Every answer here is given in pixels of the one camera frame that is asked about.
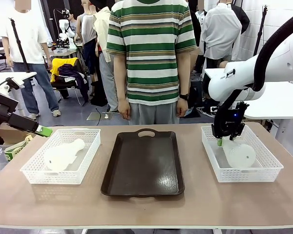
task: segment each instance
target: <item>blue jeans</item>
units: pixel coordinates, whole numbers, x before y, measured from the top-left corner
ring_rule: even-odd
[[[31,72],[37,72],[35,79],[42,87],[45,97],[47,98],[49,109],[55,111],[59,109],[57,98],[54,94],[53,88],[50,83],[50,78],[44,64],[32,64],[29,63],[29,70]],[[15,62],[13,67],[15,72],[25,72],[26,68],[23,63]],[[29,79],[24,80],[25,88],[21,89],[21,94],[24,99],[25,106],[29,113],[39,114],[38,104],[33,94],[33,87]]]

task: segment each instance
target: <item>wristwatch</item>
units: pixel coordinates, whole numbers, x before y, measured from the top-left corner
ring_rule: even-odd
[[[182,98],[182,99],[184,99],[184,100],[186,100],[186,101],[188,101],[189,100],[189,94],[186,94],[186,95],[179,95],[179,97],[180,98]]]

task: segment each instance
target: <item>sneaker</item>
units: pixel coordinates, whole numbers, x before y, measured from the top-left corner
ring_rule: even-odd
[[[52,114],[53,114],[53,117],[59,117],[59,116],[61,116],[61,113],[60,113],[59,110],[52,111]]]
[[[27,116],[27,117],[32,120],[36,120],[38,116],[39,116],[39,114],[29,114],[29,116]]]

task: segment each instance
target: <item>green striped t-shirt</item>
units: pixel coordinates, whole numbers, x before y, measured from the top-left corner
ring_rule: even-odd
[[[123,0],[112,7],[107,51],[126,55],[130,103],[153,106],[176,102],[176,53],[194,49],[185,0]]]

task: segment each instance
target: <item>brown tray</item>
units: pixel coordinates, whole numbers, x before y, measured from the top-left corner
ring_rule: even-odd
[[[143,132],[153,136],[141,136]],[[179,195],[185,190],[176,134],[119,133],[101,186],[107,196]]]

